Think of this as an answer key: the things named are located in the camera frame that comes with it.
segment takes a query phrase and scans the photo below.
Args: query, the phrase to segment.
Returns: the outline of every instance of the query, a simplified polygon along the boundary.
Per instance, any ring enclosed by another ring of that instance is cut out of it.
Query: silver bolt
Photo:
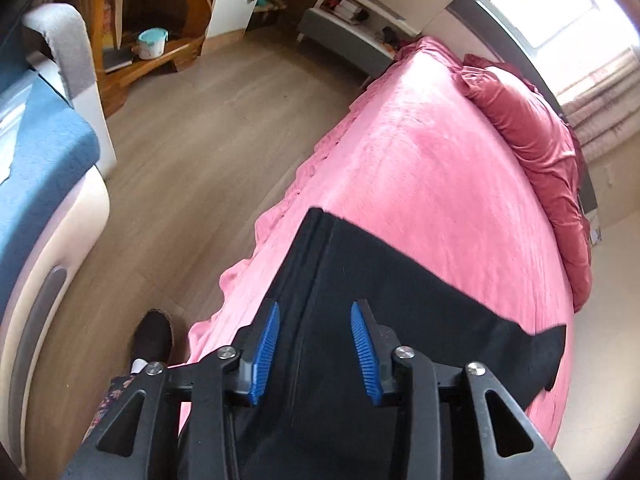
[[[164,371],[164,365],[161,362],[153,361],[145,366],[145,373],[147,375],[158,375]]]
[[[218,357],[220,359],[231,359],[232,357],[236,357],[236,349],[232,346],[221,346],[218,348]]]
[[[401,359],[411,359],[415,356],[415,350],[410,346],[399,346],[394,352]]]
[[[471,375],[484,375],[484,373],[486,372],[486,366],[484,366],[482,363],[479,363],[478,361],[469,363],[466,366],[466,369]]]

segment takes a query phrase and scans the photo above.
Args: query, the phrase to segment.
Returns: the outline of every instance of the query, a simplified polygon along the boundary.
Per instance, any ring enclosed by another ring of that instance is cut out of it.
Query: black shoe
[[[133,335],[131,364],[136,359],[166,364],[174,344],[174,332],[166,314],[152,309],[142,318]]]

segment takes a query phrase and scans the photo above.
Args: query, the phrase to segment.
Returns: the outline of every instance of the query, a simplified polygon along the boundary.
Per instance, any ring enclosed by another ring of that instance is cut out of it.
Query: white sock
[[[146,365],[148,365],[148,362],[145,361],[144,359],[136,359],[135,361],[133,361],[133,364],[131,365],[131,373],[139,374],[145,368]]]

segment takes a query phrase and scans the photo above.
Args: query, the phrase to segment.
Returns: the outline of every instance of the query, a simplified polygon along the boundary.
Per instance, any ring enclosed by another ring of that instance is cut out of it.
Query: gray cloth
[[[25,13],[22,24],[49,45],[68,99],[95,83],[91,45],[80,13],[67,4],[44,4]]]

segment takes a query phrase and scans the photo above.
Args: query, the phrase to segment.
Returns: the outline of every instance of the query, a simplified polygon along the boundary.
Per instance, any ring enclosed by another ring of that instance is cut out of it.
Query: white bucket
[[[140,59],[155,59],[164,54],[164,42],[169,32],[164,28],[150,28],[138,36],[138,55]]]

